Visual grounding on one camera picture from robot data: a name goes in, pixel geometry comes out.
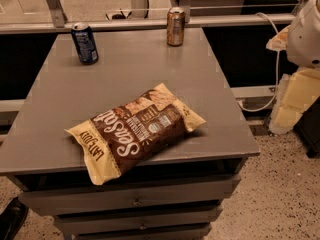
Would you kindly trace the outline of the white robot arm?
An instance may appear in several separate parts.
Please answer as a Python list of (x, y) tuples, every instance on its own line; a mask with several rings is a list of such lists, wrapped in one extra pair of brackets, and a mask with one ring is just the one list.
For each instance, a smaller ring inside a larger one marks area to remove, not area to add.
[(274, 134), (292, 130), (320, 97), (320, 0), (308, 0), (292, 23), (270, 39), (269, 50), (285, 50), (298, 66), (284, 74), (277, 88), (269, 129)]

